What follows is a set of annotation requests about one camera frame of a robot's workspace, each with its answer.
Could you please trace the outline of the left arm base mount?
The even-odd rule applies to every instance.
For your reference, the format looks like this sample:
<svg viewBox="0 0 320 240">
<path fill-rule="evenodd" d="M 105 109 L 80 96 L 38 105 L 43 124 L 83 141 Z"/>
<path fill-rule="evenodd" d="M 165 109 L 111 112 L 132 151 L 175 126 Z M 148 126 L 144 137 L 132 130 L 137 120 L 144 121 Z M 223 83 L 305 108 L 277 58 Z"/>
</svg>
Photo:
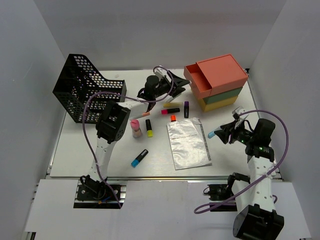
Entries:
<svg viewBox="0 0 320 240">
<path fill-rule="evenodd" d="M 111 190 L 104 182 L 93 180 L 90 175 L 79 178 L 74 209 L 116 209 L 119 210 L 125 199 L 125 186 L 111 184 Z"/>
</svg>

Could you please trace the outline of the pink glue bottle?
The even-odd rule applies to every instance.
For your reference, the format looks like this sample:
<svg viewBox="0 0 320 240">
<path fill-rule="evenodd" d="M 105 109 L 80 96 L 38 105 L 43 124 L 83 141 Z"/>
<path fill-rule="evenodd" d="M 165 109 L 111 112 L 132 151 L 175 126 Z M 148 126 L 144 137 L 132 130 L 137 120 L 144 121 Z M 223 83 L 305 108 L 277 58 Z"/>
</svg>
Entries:
<svg viewBox="0 0 320 240">
<path fill-rule="evenodd" d="M 130 121 L 130 126 L 132 129 L 132 135 L 134 138 L 139 138 L 143 135 L 140 127 L 140 122 L 137 119 L 132 119 Z"/>
</svg>

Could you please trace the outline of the green drawer box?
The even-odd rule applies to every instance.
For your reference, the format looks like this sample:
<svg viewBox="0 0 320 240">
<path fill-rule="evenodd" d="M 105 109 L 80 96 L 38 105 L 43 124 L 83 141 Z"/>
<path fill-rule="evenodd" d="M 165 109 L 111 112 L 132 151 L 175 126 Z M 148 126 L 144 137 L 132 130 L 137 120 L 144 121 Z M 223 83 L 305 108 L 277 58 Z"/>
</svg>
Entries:
<svg viewBox="0 0 320 240">
<path fill-rule="evenodd" d="M 237 97 L 242 89 L 243 89 L 243 87 L 234 88 L 229 91 L 225 91 L 225 92 L 222 92 L 222 93 L 219 93 L 216 95 L 211 95 L 211 96 L 205 97 L 202 100 L 204 101 L 204 103 L 206 105 L 212 104 L 215 102 L 219 102 L 219 101 L 223 101 L 223 100 L 226 100 L 226 99 L 229 99 L 232 97 Z"/>
</svg>

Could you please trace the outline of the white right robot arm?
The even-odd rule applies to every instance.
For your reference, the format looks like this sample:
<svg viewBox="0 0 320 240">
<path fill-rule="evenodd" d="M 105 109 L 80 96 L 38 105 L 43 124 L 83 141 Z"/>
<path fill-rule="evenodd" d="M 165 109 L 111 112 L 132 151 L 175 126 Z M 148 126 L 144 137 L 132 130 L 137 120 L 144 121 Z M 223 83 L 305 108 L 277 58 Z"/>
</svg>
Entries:
<svg viewBox="0 0 320 240">
<path fill-rule="evenodd" d="M 249 175 L 235 172 L 225 187 L 237 208 L 233 236 L 241 240 L 275 240 L 285 225 L 272 194 L 275 154 L 270 142 L 275 127 L 272 121 L 262 118 L 254 130 L 247 130 L 243 121 L 235 120 L 214 131 L 224 144 L 238 141 L 245 145 Z"/>
</svg>

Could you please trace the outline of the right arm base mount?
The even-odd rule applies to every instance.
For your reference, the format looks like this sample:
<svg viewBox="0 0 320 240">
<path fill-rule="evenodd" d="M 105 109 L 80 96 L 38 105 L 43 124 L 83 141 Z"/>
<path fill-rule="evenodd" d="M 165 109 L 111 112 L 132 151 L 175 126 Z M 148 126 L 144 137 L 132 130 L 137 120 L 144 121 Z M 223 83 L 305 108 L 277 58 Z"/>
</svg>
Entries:
<svg viewBox="0 0 320 240">
<path fill-rule="evenodd" d="M 209 184 L 203 190 L 203 194 L 209 196 L 209 200 L 215 203 L 223 202 L 224 200 L 232 197 L 233 184 L 238 182 L 250 183 L 250 177 L 241 173 L 234 172 L 228 176 L 226 184 Z M 235 202 L 226 203 L 216 209 L 210 210 L 211 212 L 236 212 L 237 206 Z"/>
</svg>

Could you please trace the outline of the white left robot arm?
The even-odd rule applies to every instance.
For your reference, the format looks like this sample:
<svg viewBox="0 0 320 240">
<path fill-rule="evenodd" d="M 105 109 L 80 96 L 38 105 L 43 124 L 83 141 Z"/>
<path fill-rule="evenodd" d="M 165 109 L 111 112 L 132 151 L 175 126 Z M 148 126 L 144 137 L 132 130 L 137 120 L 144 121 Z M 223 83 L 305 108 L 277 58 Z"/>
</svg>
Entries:
<svg viewBox="0 0 320 240">
<path fill-rule="evenodd" d="M 128 120 L 150 112 L 161 96 L 173 99 L 179 96 L 189 83 L 169 70 L 166 73 L 155 70 L 153 75 L 147 77 L 136 98 L 121 103 L 108 101 L 95 126 L 97 145 L 89 176 L 95 181 L 106 181 L 112 151 L 116 142 L 124 135 Z"/>
</svg>

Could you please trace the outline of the coral top drawer box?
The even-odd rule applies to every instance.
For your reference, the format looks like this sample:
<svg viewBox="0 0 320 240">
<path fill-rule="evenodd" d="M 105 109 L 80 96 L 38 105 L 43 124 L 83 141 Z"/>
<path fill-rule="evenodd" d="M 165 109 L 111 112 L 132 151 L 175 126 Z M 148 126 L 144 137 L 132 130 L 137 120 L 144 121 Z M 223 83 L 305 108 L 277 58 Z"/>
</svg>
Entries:
<svg viewBox="0 0 320 240">
<path fill-rule="evenodd" d="M 197 99 L 203 99 L 243 87 L 247 73 L 231 54 L 186 65 L 184 77 Z"/>
</svg>

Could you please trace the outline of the pastel blue highlighter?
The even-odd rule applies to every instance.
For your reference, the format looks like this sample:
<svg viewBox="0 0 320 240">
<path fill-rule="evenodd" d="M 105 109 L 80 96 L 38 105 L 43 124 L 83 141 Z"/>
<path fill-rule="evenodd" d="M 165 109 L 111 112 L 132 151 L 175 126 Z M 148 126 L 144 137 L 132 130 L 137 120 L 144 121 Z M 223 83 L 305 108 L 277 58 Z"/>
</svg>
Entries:
<svg viewBox="0 0 320 240">
<path fill-rule="evenodd" d="M 211 131 L 211 132 L 208 133 L 207 137 L 208 137 L 209 139 L 211 139 L 211 138 L 213 138 L 215 135 L 216 135 L 215 132 L 214 132 L 214 131 Z"/>
</svg>

